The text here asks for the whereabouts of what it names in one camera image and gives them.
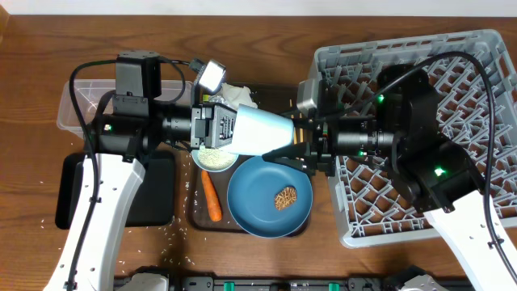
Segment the light blue rice bowl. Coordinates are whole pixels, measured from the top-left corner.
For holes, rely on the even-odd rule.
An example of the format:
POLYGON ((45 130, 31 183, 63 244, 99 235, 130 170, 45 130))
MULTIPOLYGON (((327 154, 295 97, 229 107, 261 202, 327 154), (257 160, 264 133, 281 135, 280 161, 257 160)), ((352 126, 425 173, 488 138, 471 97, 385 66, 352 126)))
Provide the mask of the light blue rice bowl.
POLYGON ((194 163, 208 172, 228 170, 238 159, 238 154, 231 154, 221 149, 200 147, 191 152, 194 163))

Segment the white tissue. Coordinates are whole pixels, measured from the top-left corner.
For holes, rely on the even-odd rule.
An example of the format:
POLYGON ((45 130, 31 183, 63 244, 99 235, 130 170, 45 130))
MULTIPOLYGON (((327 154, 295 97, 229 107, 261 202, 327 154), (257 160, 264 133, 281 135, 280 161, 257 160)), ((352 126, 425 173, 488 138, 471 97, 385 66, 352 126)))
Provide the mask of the white tissue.
POLYGON ((221 85, 221 95, 228 106, 234 110, 238 110, 241 104, 251 108, 258 107, 258 104, 252 100, 251 90, 247 86, 233 86, 223 83, 221 85))

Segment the light blue plastic cup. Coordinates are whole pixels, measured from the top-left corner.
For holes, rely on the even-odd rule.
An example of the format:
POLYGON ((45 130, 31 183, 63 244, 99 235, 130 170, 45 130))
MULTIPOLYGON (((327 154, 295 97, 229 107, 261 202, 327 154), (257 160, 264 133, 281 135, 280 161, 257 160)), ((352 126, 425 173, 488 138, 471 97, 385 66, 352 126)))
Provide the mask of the light blue plastic cup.
POLYGON ((241 104, 232 141, 222 149, 231 154, 257 156, 290 146, 293 138, 291 119, 241 104))

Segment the brown noodle cake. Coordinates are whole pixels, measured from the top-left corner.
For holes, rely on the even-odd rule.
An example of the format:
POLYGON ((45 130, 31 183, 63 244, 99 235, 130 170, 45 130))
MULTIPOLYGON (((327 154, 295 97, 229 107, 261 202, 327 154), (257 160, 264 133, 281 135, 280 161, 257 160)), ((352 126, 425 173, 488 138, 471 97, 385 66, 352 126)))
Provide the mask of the brown noodle cake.
POLYGON ((293 205, 297 200, 297 191, 294 187, 286 187, 274 197, 275 208, 279 211, 293 205))

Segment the dark blue plate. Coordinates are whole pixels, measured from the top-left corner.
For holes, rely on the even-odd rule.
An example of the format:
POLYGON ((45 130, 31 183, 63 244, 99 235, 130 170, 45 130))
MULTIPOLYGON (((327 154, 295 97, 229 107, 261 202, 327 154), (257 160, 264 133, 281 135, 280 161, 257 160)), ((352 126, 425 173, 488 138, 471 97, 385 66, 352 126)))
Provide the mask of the dark blue plate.
POLYGON ((227 205, 245 232, 261 238, 281 238, 297 232, 309 219, 312 184, 305 173, 257 156, 247 159, 232 174, 227 205), (286 187, 296 189, 297 200, 279 211, 274 197, 286 187))

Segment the orange carrot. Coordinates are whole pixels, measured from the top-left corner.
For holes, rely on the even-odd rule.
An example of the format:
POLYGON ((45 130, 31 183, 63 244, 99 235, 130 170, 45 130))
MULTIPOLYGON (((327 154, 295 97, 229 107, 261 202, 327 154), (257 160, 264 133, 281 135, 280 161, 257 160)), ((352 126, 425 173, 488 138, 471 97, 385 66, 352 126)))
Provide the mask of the orange carrot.
POLYGON ((216 189, 206 170, 201 171, 201 181, 204 188, 205 198, 207 202, 208 215, 211 221, 217 222, 222 219, 222 210, 219 203, 216 189))

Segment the yellow foil snack wrapper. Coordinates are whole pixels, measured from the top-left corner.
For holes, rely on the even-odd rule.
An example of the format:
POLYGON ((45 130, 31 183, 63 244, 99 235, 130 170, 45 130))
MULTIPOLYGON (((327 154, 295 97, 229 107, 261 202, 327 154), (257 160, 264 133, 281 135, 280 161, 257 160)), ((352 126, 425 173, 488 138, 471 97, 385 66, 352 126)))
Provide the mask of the yellow foil snack wrapper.
POLYGON ((204 103, 223 103, 226 104, 225 98, 221 95, 203 95, 204 103))

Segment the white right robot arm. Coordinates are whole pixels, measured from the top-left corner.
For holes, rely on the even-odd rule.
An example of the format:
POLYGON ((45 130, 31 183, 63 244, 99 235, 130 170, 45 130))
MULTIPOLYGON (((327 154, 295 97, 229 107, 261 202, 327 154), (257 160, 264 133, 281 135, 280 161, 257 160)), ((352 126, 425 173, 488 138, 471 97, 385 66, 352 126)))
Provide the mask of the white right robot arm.
POLYGON ((516 248, 479 171, 463 147, 439 131, 439 96, 420 65, 392 65, 377 78, 373 117, 332 117, 310 125, 310 142, 263 155, 268 162, 333 172, 338 156, 381 157, 394 189, 439 233, 476 290, 516 288, 516 248))

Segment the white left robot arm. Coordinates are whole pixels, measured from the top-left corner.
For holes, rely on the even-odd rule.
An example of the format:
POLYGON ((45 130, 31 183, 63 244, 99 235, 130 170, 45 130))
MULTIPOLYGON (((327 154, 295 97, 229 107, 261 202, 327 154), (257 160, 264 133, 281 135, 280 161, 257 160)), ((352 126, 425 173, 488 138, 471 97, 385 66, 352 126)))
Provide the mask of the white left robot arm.
POLYGON ((218 149, 231 143, 231 118, 236 111, 221 103, 201 103, 201 90, 221 89, 226 68, 219 62, 193 59, 186 66, 197 73, 190 107, 179 113, 177 98, 162 100, 161 65, 178 70, 183 62, 156 52, 127 51, 112 59, 116 87, 99 101, 95 117, 86 122, 75 94, 81 70, 69 77, 69 97, 83 132, 86 157, 82 184, 61 257, 47 290, 111 290, 116 258, 128 213, 145 179, 145 162, 162 142, 191 152, 218 149))

